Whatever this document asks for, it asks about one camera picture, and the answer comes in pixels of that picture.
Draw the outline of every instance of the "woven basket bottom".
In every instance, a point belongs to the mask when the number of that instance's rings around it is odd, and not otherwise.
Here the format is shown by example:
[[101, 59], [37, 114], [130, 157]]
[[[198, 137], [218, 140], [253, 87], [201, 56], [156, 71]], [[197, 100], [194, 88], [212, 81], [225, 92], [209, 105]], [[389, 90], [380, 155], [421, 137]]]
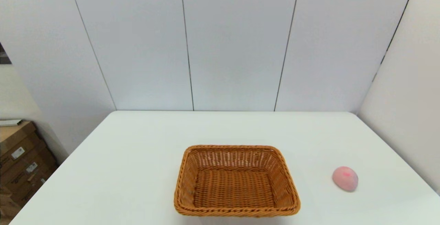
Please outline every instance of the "woven basket bottom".
[[202, 170], [197, 175], [195, 207], [275, 207], [265, 171]]

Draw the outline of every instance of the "wall panel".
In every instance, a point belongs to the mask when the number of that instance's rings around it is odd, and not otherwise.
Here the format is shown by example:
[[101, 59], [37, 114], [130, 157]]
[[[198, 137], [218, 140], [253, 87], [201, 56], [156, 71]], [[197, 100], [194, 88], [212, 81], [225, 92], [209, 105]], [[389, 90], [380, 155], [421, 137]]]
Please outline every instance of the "wall panel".
[[184, 0], [195, 110], [273, 111], [295, 0]]
[[406, 2], [297, 0], [276, 110], [356, 112]]
[[119, 110], [192, 110], [182, 0], [77, 0]]

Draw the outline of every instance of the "panel seam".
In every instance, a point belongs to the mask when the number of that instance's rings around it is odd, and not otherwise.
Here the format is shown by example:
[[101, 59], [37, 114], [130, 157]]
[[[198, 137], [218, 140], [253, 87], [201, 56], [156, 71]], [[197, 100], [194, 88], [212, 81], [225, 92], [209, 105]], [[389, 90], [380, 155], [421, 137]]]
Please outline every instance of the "panel seam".
[[187, 21], [186, 21], [186, 19], [185, 19], [185, 5], [184, 5], [184, 0], [182, 0], [182, 10], [183, 10], [183, 12], [184, 12], [185, 40], [186, 40], [186, 44], [187, 44], [188, 72], [189, 72], [189, 74], [190, 74], [191, 101], [192, 101], [193, 111], [194, 111], [194, 97], [193, 97], [193, 92], [192, 92], [191, 65], [190, 65], [190, 50], [188, 49]]
[[281, 67], [281, 75], [280, 75], [280, 77], [279, 77], [278, 91], [277, 91], [277, 93], [276, 93], [276, 99], [275, 99], [275, 107], [274, 107], [274, 111], [276, 111], [276, 104], [277, 104], [277, 102], [278, 102], [279, 88], [280, 88], [280, 86], [281, 86], [281, 79], [283, 78], [284, 63], [286, 62], [287, 49], [288, 49], [288, 47], [289, 47], [290, 33], [292, 32], [292, 25], [293, 25], [293, 23], [294, 23], [294, 16], [295, 16], [295, 9], [296, 9], [296, 7], [297, 7], [297, 1], [298, 1], [298, 0], [295, 0], [294, 11], [292, 12], [292, 20], [290, 21], [289, 35], [287, 36], [286, 51], [284, 52], [283, 66]]
[[93, 44], [91, 43], [90, 36], [88, 35], [88, 31], [87, 31], [87, 28], [86, 28], [86, 26], [85, 26], [84, 20], [83, 20], [83, 18], [82, 18], [80, 8], [78, 7], [77, 0], [74, 0], [74, 1], [75, 1], [76, 6], [77, 6], [78, 13], [80, 14], [80, 18], [81, 18], [81, 21], [82, 21], [82, 23], [83, 23], [85, 33], [87, 34], [87, 38], [88, 38], [88, 42], [90, 43], [91, 50], [93, 51], [93, 55], [95, 55], [96, 63], [98, 64], [99, 71], [101, 72], [101, 75], [102, 75], [102, 79], [104, 79], [104, 83], [105, 83], [105, 85], [106, 85], [106, 87], [107, 87], [107, 90], [108, 90], [108, 92], [109, 92], [109, 95], [110, 95], [111, 101], [113, 102], [113, 106], [114, 106], [115, 110], [118, 110], [118, 108], [116, 107], [116, 104], [115, 104], [115, 102], [114, 102], [113, 96], [111, 95], [110, 88], [109, 88], [109, 86], [108, 86], [108, 84], [107, 84], [107, 81], [106, 81], [106, 78], [105, 78], [105, 76], [104, 76], [104, 73], [102, 72], [102, 68], [101, 68], [101, 65], [99, 64], [98, 57], [96, 56], [95, 49], [93, 48]]

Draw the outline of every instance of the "white table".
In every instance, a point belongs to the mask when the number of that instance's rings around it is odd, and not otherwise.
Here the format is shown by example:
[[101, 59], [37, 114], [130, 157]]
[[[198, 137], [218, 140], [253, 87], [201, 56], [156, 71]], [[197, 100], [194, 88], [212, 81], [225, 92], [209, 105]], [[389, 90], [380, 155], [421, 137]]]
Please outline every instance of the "white table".
[[[180, 162], [197, 144], [277, 147], [299, 192], [300, 212], [274, 218], [178, 214], [173, 194]], [[354, 193], [332, 182], [339, 166], [357, 172]], [[439, 225], [440, 197], [350, 113], [116, 111], [11, 223], [29, 224]]]

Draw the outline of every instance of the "basket rim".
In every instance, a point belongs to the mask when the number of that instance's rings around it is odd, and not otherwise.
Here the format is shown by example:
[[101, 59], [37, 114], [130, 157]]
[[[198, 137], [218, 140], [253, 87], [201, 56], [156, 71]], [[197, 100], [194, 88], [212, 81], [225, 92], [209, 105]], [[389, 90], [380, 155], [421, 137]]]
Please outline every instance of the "basket rim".
[[[180, 199], [180, 191], [181, 191], [180, 188], [182, 186], [182, 179], [183, 179], [184, 169], [186, 166], [186, 159], [188, 158], [188, 155], [192, 150], [204, 149], [204, 148], [206, 148], [206, 149], [236, 148], [236, 149], [273, 150], [281, 161], [281, 165], [284, 170], [284, 176], [287, 178], [287, 180], [289, 182], [289, 189], [291, 191], [292, 198], [296, 201], [295, 204], [291, 205], [291, 206], [280, 207], [280, 208], [275, 208], [275, 207], [234, 207], [234, 208], [193, 207], [193, 206], [183, 205], [181, 202], [181, 199]], [[280, 150], [278, 150], [277, 148], [270, 146], [270, 145], [192, 145], [185, 150], [184, 156], [182, 158], [182, 163], [180, 165], [179, 176], [178, 176], [177, 184], [176, 184], [176, 190], [174, 192], [174, 207], [176, 208], [177, 212], [179, 212], [183, 215], [208, 216], [210, 214], [217, 213], [215, 216], [238, 216], [238, 215], [235, 215], [235, 213], [244, 212], [244, 213], [247, 213], [247, 215], [242, 215], [242, 216], [252, 216], [252, 213], [258, 213], [258, 217], [264, 217], [264, 216], [278, 216], [278, 215], [294, 215], [299, 212], [300, 207], [301, 207], [301, 202], [300, 202], [296, 187], [294, 185], [292, 176], [291, 176], [289, 169], [287, 167], [286, 161], [285, 161], [283, 155], [281, 154]]]

